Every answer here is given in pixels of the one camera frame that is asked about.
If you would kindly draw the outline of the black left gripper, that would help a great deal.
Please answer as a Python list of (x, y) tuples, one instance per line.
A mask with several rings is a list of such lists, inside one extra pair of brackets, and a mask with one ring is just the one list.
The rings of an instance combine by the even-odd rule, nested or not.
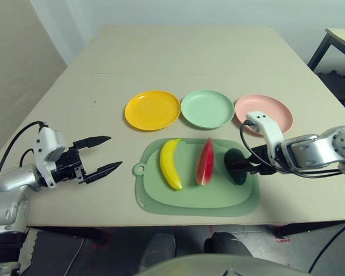
[(85, 171), (78, 151), (82, 148), (95, 147), (110, 139), (110, 136), (94, 136), (73, 142), (73, 146), (62, 153), (60, 158), (55, 162), (56, 168), (51, 171), (53, 180), (58, 183), (76, 179), (78, 183), (83, 183), (85, 178), (85, 183), (89, 184), (112, 173), (122, 164), (122, 161), (102, 166), (98, 168), (96, 172), (85, 176)]

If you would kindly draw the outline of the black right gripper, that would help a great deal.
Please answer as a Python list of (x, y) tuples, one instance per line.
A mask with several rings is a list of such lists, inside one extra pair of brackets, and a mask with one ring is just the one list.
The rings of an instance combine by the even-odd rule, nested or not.
[(273, 175), (276, 173), (276, 169), (272, 166), (268, 166), (270, 160), (267, 154), (267, 145), (260, 145), (251, 148), (250, 162), (247, 159), (226, 159), (226, 168), (228, 170), (244, 170), (249, 174), (260, 175)]

